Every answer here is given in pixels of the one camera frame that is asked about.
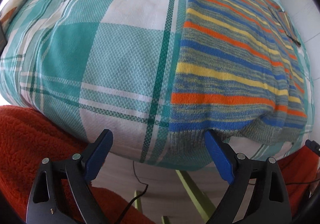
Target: white wall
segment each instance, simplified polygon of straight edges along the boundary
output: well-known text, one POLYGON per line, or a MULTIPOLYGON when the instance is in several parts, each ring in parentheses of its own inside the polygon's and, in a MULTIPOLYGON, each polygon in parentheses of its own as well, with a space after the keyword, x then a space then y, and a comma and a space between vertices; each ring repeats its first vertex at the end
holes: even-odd
MULTIPOLYGON (((2 0, 0 3, 0 11, 2 10, 2 8, 5 6, 5 4, 8 2, 9 0, 2 0)), ((3 105, 10 105, 7 101, 4 100, 4 98, 1 96, 0 94, 0 106, 3 105)))
POLYGON ((314 81, 315 124, 311 138, 320 143, 320 13, 313 0, 280 0, 304 41, 314 81))

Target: green chair leg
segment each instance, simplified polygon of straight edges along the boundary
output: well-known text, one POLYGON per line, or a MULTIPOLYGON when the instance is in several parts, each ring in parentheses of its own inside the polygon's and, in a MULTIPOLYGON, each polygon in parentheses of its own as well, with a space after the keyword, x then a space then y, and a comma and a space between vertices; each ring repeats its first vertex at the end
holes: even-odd
MULTIPOLYGON (((135 192, 134 192, 134 196, 136 197, 136 196, 140 195, 141 193, 142 193, 141 191, 135 191, 135 192)), ((134 201, 134 207, 135 207, 138 211, 140 211, 140 212, 142 213, 141 197, 138 198, 138 199, 136 199, 136 200, 134 201)))
POLYGON ((186 171, 176 170, 184 188, 186 189, 190 199, 195 205, 196 209, 200 213, 204 223, 206 223, 216 207, 211 202, 211 200, 204 194, 195 182, 191 179, 190 175, 186 171))
POLYGON ((161 220, 162 220, 162 224, 171 224, 167 216, 162 216, 161 220))

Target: plaid bedsheet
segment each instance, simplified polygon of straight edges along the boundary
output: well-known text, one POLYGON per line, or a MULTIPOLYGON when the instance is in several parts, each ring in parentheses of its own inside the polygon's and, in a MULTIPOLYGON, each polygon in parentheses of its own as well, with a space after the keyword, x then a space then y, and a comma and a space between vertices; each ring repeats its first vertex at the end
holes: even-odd
MULTIPOLYGON (((186 0, 28 0, 6 33, 0 92, 77 138, 92 142, 111 129, 112 152, 123 157, 182 170, 211 167, 205 148, 175 155, 168 137, 185 12, 186 0)), ((295 51, 307 79, 305 104, 313 108, 308 57, 295 51)), ((308 138, 307 111, 308 126, 294 144, 227 141, 251 158, 281 158, 308 138)))

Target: yellow stripe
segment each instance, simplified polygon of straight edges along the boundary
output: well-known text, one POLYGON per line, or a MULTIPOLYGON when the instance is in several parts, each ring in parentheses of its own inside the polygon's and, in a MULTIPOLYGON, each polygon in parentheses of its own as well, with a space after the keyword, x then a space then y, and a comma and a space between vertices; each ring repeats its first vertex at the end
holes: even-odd
POLYGON ((265 25, 269 25, 266 21, 261 20, 261 19, 260 19, 259 17, 257 17, 254 13, 249 12, 247 9, 240 7, 239 5, 234 4, 233 2, 231 2, 231 1, 229 1, 229 0, 222 0, 222 1, 227 2, 227 3, 231 4, 231 5, 233 5, 234 7, 236 7, 236 8, 238 8, 238 9, 240 9, 240 10, 242 10, 242 11, 250 14, 251 16, 254 16, 254 17, 257 18, 261 23, 263 23, 263 24, 265 24, 265 25))
POLYGON ((219 20, 217 20, 217 19, 215 19, 215 18, 212 18, 212 17, 210 17, 210 16, 207 16, 207 15, 201 14, 201 13, 197 12, 196 10, 194 10, 194 9, 192 9, 192 8, 188 8, 186 12, 187 12, 187 13, 191 13, 191 14, 193 14, 193 15, 195 15, 195 16, 203 19, 203 20, 207 20, 207 21, 209 21, 209 22, 212 22, 212 23, 215 23, 215 24, 217 24, 217 25, 223 26, 223 27, 225 27, 225 28, 227 28, 227 29, 229 29, 229 30, 231 30, 231 31, 240 33, 240 34, 246 36, 247 38, 249 38, 249 39, 250 39, 251 41, 253 41, 257 46, 261 47, 261 48, 264 49, 265 51, 267 51, 267 52, 269 52, 269 53, 271 53, 271 54, 273 54, 273 55, 279 55, 280 58, 281 58, 281 60, 282 60, 284 63, 286 63, 286 64, 289 65, 290 71, 291 71, 292 75, 295 76, 300 82, 302 82, 302 83, 304 82, 302 78, 300 78, 295 72, 293 72, 290 61, 287 60, 287 59, 285 59, 285 58, 283 58, 283 57, 281 56, 281 54, 280 54, 279 51, 268 48, 267 46, 265 46, 264 44, 262 44, 260 41, 258 41, 255 37, 253 37, 253 36, 252 36, 250 33, 248 33, 247 31, 240 30, 240 29, 238 29, 238 28, 236 28, 236 27, 233 27, 233 26, 231 26, 231 25, 229 25, 229 24, 227 24, 227 23, 225 23, 225 22, 219 21, 219 20))
POLYGON ((269 23, 267 23, 266 21, 261 20, 261 19, 260 19, 258 16, 256 16, 254 13, 249 12, 247 9, 244 9, 244 8, 240 7, 239 5, 237 5, 237 4, 234 4, 234 3, 230 2, 229 0, 222 0, 222 1, 225 1, 225 2, 233 5, 234 7, 236 7, 236 8, 238 8, 238 9, 246 12, 247 14, 255 17, 255 18, 256 18, 259 22, 261 22, 262 24, 267 25, 267 26, 269 27, 269 29, 279 38, 279 40, 284 44, 284 46, 285 46, 286 48, 288 48, 288 49, 290 49, 290 50, 293 50, 291 46, 286 45, 286 44, 284 43, 282 37, 281 37, 276 31, 274 31, 274 30, 270 27, 270 24, 269 24, 269 23))
POLYGON ((217 78, 220 80, 234 80, 234 81, 243 83, 245 85, 260 87, 262 89, 267 89, 270 92, 274 93, 275 95, 288 96, 288 94, 289 94, 287 89, 279 90, 273 86, 269 86, 266 83, 262 83, 262 82, 251 80, 251 79, 246 79, 246 78, 239 77, 239 76, 236 76, 236 75, 233 75, 230 73, 226 73, 226 72, 218 72, 213 69, 207 69, 207 68, 192 65, 192 64, 189 64, 186 62, 179 62, 177 64, 176 73, 194 74, 194 75, 202 76, 202 77, 214 77, 214 78, 217 78))
MULTIPOLYGON (((248 1, 249 3, 255 5, 257 8, 259 8, 261 11, 263 11, 265 14, 267 14, 268 16, 270 16, 270 17, 272 18, 272 16, 271 16, 269 13, 265 12, 258 4, 252 2, 251 0, 246 0, 246 1, 248 1)), ((279 23, 276 22, 276 21, 275 21, 275 24, 282 27, 282 25, 279 24, 279 23)), ((270 30, 279 38, 279 40, 282 42, 282 44, 283 44, 287 49, 293 50, 292 46, 286 45, 285 42, 283 41, 282 37, 278 34, 278 32, 277 32, 277 31, 274 31, 274 30, 270 27, 269 24, 268 24, 268 27, 269 27, 270 30)))
POLYGON ((291 102, 295 102, 295 103, 300 103, 301 104, 301 100, 298 97, 289 96, 288 100, 291 101, 291 102))
POLYGON ((290 25, 289 25, 289 21, 288 21, 288 19, 287 19, 287 16, 285 15, 285 13, 284 13, 284 17, 285 17, 285 20, 286 20, 286 22, 287 22, 287 26, 289 27, 290 25))

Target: floor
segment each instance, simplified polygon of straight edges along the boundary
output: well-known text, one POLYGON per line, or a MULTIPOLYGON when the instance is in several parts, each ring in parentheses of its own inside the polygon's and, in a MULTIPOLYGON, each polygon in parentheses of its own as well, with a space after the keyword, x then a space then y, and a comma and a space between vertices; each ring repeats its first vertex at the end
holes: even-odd
MULTIPOLYGON (((191 202, 175 170, 135 163, 135 170, 141 182, 149 184, 147 193, 141 198, 143 213, 155 223, 161 223, 161 216, 168 216, 171 224, 204 223, 191 202)), ((197 186, 218 206, 228 183, 217 172, 189 172, 197 186)), ((143 191, 133 174, 132 161, 109 154, 97 178, 92 182, 95 187, 108 188, 127 201, 133 198, 135 190, 143 191)), ((244 201, 235 220, 243 218, 249 204, 253 186, 249 185, 244 201)))

